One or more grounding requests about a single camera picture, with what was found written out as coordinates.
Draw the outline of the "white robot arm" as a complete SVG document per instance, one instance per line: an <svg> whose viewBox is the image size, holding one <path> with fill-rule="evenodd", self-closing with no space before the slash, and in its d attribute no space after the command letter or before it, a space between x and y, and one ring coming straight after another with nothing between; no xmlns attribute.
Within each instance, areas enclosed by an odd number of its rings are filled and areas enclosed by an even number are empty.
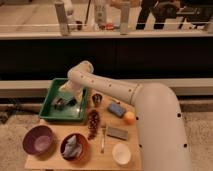
<svg viewBox="0 0 213 171"><path fill-rule="evenodd" d="M145 85L93 74L89 61L72 67L60 87L76 98L84 87L95 89L135 108L142 171L192 171L180 104L162 83Z"/></svg>

